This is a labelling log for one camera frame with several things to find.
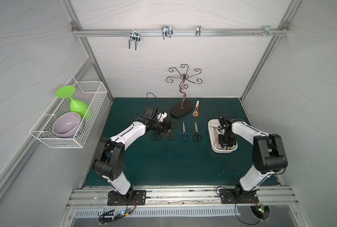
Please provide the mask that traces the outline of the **large black scissors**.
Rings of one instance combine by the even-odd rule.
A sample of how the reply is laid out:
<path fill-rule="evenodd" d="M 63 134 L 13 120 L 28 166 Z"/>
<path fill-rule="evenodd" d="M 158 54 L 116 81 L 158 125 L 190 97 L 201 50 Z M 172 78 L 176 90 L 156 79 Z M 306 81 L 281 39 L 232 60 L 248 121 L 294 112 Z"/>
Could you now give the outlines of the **large black scissors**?
<path fill-rule="evenodd" d="M 161 140 L 162 136 L 161 136 L 161 132 L 160 131 L 156 131 L 151 135 L 151 140 Z"/>

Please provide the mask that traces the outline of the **white storage box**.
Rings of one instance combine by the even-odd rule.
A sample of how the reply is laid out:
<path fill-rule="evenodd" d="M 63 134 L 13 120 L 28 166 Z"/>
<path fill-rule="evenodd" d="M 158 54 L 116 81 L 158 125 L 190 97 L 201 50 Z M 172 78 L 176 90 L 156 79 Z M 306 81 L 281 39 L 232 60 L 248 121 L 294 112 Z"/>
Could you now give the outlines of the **white storage box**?
<path fill-rule="evenodd" d="M 219 144 L 219 135 L 223 134 L 223 129 L 221 128 L 220 122 L 218 119 L 212 119 L 208 122 L 208 133 L 210 138 L 211 148 L 215 153 L 218 154 L 229 154 L 237 150 L 238 144 L 236 143 L 233 146 L 224 146 L 222 147 Z"/>

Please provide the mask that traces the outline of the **small black scissors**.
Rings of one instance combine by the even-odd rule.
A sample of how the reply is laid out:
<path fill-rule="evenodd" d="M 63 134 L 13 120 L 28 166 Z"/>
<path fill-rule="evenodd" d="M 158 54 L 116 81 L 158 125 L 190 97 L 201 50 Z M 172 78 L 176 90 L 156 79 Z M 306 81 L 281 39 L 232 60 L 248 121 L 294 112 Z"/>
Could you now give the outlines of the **small black scissors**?
<path fill-rule="evenodd" d="M 171 130 L 168 130 L 167 135 L 166 135 L 166 139 L 167 140 L 174 140 L 175 139 L 175 135 L 172 134 Z"/>

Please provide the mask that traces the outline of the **blue handled scissors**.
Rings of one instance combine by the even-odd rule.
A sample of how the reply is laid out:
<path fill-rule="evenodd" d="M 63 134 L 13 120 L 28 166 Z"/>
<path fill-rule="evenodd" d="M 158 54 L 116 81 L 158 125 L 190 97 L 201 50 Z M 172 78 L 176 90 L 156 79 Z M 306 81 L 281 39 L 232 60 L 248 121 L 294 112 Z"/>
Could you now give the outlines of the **blue handled scissors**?
<path fill-rule="evenodd" d="M 183 131 L 180 135 L 180 140 L 181 141 L 189 141 L 189 135 L 186 133 L 186 127 L 185 127 L 185 123 L 182 123 L 182 127 L 183 127 Z"/>

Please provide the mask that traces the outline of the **black handled scissors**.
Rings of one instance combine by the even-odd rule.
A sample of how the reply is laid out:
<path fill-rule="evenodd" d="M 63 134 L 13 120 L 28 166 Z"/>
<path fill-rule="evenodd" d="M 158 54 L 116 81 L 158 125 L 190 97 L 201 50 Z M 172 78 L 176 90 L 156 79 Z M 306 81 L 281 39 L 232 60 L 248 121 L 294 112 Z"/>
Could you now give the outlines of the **black handled scissors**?
<path fill-rule="evenodd" d="M 199 141 L 202 141 L 203 137 L 202 135 L 199 133 L 199 130 L 198 130 L 198 125 L 197 125 L 197 122 L 195 122 L 195 134 L 193 136 L 193 140 L 195 142 L 199 142 Z"/>

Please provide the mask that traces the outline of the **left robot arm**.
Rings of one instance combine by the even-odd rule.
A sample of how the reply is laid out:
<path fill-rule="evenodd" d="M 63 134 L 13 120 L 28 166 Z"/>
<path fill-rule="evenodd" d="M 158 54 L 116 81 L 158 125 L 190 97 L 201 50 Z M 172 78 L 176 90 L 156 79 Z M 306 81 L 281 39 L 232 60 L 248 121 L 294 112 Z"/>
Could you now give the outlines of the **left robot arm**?
<path fill-rule="evenodd" d="M 137 118 L 119 134 L 105 139 L 101 157 L 96 159 L 93 165 L 98 180 L 106 180 L 116 195 L 119 194 L 122 199 L 130 202 L 133 197 L 133 186 L 123 173 L 127 148 L 150 130 L 154 131 L 154 136 L 160 136 L 177 126 L 171 119 L 159 121 Z"/>

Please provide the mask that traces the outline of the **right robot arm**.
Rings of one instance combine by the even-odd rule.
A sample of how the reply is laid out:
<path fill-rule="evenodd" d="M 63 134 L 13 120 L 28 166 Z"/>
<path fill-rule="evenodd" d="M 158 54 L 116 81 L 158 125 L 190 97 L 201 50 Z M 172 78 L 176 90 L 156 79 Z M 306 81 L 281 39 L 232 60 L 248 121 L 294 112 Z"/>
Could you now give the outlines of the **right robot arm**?
<path fill-rule="evenodd" d="M 223 134 L 219 135 L 221 146 L 232 147 L 237 143 L 237 136 L 253 146 L 252 166 L 235 186 L 233 196 L 237 201 L 244 201 L 256 192 L 266 179 L 279 174 L 288 166 L 288 160 L 281 136 L 268 134 L 256 129 L 241 119 L 226 116 L 219 118 Z"/>

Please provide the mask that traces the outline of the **lilac bowl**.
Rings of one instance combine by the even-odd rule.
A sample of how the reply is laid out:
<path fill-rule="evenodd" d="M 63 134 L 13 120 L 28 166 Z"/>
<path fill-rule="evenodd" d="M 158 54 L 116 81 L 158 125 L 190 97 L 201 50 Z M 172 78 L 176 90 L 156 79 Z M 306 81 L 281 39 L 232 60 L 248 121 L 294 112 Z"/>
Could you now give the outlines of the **lilac bowl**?
<path fill-rule="evenodd" d="M 74 136 L 78 131 L 81 121 L 82 118 L 78 113 L 66 113 L 55 121 L 52 131 L 59 138 Z"/>

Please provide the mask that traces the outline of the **double prong metal hook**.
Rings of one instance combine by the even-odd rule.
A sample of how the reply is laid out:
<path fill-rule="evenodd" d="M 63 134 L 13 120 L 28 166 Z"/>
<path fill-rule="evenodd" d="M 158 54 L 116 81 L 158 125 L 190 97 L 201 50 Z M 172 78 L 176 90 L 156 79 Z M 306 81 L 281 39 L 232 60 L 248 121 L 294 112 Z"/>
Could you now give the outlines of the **double prong metal hook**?
<path fill-rule="evenodd" d="M 128 47 L 129 49 L 131 49 L 132 47 L 132 43 L 134 43 L 134 49 L 137 50 L 138 47 L 138 43 L 141 40 L 141 35 L 137 32 L 131 32 L 130 33 L 130 37 L 129 37 L 129 41 L 128 41 Z"/>

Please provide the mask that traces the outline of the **metal loop hook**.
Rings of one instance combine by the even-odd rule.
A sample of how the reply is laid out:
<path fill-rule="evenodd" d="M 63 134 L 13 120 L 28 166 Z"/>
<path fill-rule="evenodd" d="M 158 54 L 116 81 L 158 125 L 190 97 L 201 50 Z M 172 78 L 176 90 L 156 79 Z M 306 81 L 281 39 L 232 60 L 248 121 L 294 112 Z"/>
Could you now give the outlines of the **metal loop hook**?
<path fill-rule="evenodd" d="M 165 38 L 171 38 L 173 35 L 173 28 L 172 26 L 162 26 L 161 28 L 162 31 L 162 37 L 165 40 Z"/>

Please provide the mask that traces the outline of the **small metal hook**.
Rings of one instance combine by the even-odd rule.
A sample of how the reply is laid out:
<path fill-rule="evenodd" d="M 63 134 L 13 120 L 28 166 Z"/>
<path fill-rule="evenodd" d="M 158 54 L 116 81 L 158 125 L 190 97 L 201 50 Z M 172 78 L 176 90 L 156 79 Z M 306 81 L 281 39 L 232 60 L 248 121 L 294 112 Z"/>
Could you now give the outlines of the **small metal hook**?
<path fill-rule="evenodd" d="M 200 37 L 201 35 L 201 26 L 196 26 L 196 37 Z"/>

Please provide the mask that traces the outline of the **right metal hook cluster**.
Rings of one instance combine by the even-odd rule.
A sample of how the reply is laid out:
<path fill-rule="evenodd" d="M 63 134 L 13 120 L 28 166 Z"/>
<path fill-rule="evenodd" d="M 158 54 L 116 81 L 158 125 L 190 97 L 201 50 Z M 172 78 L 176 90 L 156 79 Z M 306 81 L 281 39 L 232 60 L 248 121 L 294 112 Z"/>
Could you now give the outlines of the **right metal hook cluster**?
<path fill-rule="evenodd" d="M 261 37 L 275 37 L 275 36 L 278 36 L 279 33 L 278 32 L 272 32 L 271 31 L 271 27 L 270 26 L 266 26 L 264 28 L 264 30 L 260 33 L 256 33 L 254 32 L 253 33 L 255 36 L 261 36 Z"/>

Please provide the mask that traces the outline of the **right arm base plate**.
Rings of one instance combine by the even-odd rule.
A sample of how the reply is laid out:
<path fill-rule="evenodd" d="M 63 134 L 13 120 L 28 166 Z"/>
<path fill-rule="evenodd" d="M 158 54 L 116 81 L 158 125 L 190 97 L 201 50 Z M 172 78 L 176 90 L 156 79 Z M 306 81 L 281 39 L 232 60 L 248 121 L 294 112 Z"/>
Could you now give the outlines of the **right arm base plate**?
<path fill-rule="evenodd" d="M 256 191 L 220 188 L 217 193 L 222 204 L 259 204 Z"/>

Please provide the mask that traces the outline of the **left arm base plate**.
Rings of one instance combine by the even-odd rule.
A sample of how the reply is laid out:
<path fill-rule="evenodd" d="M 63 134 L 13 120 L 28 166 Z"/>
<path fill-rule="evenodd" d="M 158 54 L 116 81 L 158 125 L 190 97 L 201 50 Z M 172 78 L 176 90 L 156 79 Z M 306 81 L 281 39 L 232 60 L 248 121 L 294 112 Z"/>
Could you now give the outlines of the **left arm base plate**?
<path fill-rule="evenodd" d="M 127 195 L 121 195 L 116 191 L 108 193 L 108 206 L 143 206 L 146 204 L 146 190 L 131 190 Z"/>

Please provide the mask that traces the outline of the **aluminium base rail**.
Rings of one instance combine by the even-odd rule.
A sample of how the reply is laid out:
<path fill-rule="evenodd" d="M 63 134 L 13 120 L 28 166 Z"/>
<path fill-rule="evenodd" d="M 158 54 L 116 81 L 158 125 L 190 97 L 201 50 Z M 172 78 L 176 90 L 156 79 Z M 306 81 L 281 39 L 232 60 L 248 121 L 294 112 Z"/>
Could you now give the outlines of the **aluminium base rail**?
<path fill-rule="evenodd" d="M 156 207 L 199 207 L 224 206 L 221 189 L 233 186 L 184 185 L 184 186 L 135 186 L 135 190 L 145 190 L 144 208 Z M 108 193 L 112 187 L 98 186 L 74 189 L 66 208 L 106 208 Z M 290 186 L 261 186 L 256 191 L 257 200 L 263 205 L 299 205 Z"/>

